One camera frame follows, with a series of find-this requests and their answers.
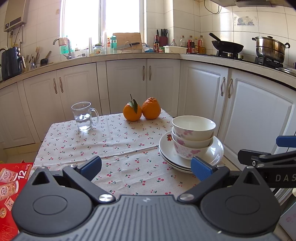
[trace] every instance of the blue gripper pad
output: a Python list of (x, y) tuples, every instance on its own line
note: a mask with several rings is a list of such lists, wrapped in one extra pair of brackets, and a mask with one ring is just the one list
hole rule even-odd
[(294, 147), (296, 148), (296, 136), (278, 136), (276, 144), (279, 147)]
[(99, 156), (94, 156), (87, 162), (77, 167), (78, 172), (89, 181), (91, 181), (101, 171), (101, 168), (102, 160)]
[(197, 156), (191, 159), (191, 171), (200, 181), (212, 175), (216, 169)]

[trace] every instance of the cutting board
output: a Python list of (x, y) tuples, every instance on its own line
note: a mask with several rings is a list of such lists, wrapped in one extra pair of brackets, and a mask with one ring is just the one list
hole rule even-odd
[(124, 45), (127, 41), (128, 43), (140, 43), (133, 45), (134, 50), (143, 49), (141, 33), (113, 33), (116, 36), (117, 46)]

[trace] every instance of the stack of plates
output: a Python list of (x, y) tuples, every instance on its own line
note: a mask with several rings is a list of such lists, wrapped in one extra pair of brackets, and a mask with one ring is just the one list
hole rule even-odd
[[(166, 162), (173, 167), (175, 170), (184, 173), (192, 173), (190, 163), (191, 160), (180, 157), (174, 148), (174, 142), (172, 139), (172, 131), (164, 134), (159, 141), (159, 151), (161, 156), (166, 160)], [(203, 159), (212, 166), (219, 163), (224, 154), (224, 148), (217, 137), (213, 137), (213, 144), (209, 147), (207, 152), (201, 156), (197, 155), (199, 158)]]

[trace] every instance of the white bowl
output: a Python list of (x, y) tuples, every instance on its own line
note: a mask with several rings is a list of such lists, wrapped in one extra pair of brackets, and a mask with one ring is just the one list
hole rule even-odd
[(172, 137), (176, 142), (178, 142), (182, 146), (186, 146), (189, 148), (205, 148), (209, 146), (211, 140), (213, 139), (214, 133), (210, 139), (207, 139), (205, 141), (188, 141), (186, 139), (183, 139), (182, 137), (179, 137), (175, 134), (175, 128), (172, 127)]
[(215, 122), (200, 116), (182, 115), (172, 120), (175, 134), (189, 141), (204, 141), (213, 136)]
[(177, 152), (177, 154), (180, 156), (180, 157), (183, 157), (185, 159), (188, 159), (188, 160), (191, 160), (192, 157), (194, 156), (202, 156), (204, 155), (207, 150), (209, 149), (209, 147), (213, 144), (213, 139), (211, 140), (209, 146), (205, 147), (205, 148), (189, 148), (189, 147), (186, 147), (186, 146), (182, 146), (181, 144), (179, 144), (178, 142), (176, 142), (173, 139), (173, 142), (174, 142), (174, 148)]

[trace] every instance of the metal screw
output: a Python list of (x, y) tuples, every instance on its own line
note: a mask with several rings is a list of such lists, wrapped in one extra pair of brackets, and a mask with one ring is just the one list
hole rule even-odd
[(259, 163), (256, 167), (264, 167), (263, 163)]
[(113, 196), (111, 194), (102, 194), (99, 196), (99, 200), (101, 202), (109, 202), (113, 200)]
[(189, 202), (189, 201), (192, 201), (194, 199), (194, 196), (190, 193), (183, 193), (180, 195), (180, 199), (182, 201), (185, 201), (185, 202)]

